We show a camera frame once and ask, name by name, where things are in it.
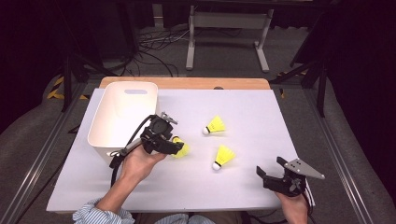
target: yellow shuttlecock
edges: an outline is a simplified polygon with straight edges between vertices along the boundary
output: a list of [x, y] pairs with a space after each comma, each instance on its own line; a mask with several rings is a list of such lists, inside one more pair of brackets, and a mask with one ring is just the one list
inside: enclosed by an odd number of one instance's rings
[[215, 116], [210, 123], [203, 129], [204, 134], [225, 131], [225, 125], [219, 116]]
[[212, 168], [219, 170], [224, 163], [232, 160], [235, 157], [235, 153], [224, 145], [221, 145], [218, 150], [215, 162], [213, 162]]
[[189, 153], [190, 146], [187, 145], [185, 142], [183, 142], [178, 136], [173, 137], [172, 142], [173, 143], [178, 143], [178, 142], [184, 143], [183, 148], [181, 150], [179, 150], [177, 154], [172, 154], [173, 157], [182, 158]]

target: white shuttlecock tip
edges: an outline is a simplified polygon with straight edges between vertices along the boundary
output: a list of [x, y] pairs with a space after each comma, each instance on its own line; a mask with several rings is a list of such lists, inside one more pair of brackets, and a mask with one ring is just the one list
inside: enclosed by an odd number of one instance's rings
[[208, 130], [206, 127], [204, 127], [204, 128], [202, 129], [202, 133], [205, 134], [205, 135], [207, 135], [207, 134], [209, 134], [209, 130]]
[[220, 166], [218, 163], [213, 162], [212, 168], [213, 168], [214, 170], [219, 170], [219, 169], [221, 168], [221, 166]]

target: white tabletop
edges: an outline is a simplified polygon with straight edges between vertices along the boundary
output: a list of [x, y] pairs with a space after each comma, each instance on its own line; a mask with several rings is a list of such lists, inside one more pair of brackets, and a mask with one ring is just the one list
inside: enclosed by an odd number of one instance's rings
[[[48, 211], [76, 211], [109, 189], [112, 170], [87, 140], [103, 93], [104, 89], [96, 89], [92, 95]], [[256, 175], [259, 165], [268, 175], [281, 177], [284, 170], [276, 157], [297, 158], [273, 91], [159, 90], [159, 102], [161, 110], [178, 121], [173, 134], [190, 145], [190, 153], [159, 162], [128, 197], [124, 209], [172, 212], [280, 206]], [[202, 129], [216, 115], [224, 121], [226, 132], [203, 135]], [[233, 150], [236, 157], [214, 171], [219, 145]]]

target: sleeve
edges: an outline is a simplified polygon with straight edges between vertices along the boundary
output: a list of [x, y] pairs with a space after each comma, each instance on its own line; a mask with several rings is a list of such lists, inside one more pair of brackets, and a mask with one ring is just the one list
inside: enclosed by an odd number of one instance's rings
[[101, 223], [111, 223], [111, 224], [134, 224], [134, 219], [131, 213], [125, 211], [121, 208], [118, 214], [114, 214], [110, 211], [102, 211], [96, 208], [96, 204], [99, 203], [101, 199], [95, 199], [73, 214], [73, 220], [76, 224], [101, 224]]

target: human hand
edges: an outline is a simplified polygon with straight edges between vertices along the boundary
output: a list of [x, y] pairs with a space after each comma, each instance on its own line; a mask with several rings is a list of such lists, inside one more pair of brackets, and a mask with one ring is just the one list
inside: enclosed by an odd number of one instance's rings
[[308, 206], [303, 194], [289, 197], [282, 193], [275, 192], [275, 195], [282, 203], [283, 214], [289, 224], [308, 223]]
[[120, 179], [134, 179], [140, 182], [151, 173], [154, 165], [165, 157], [162, 153], [150, 155], [139, 145], [124, 159]]

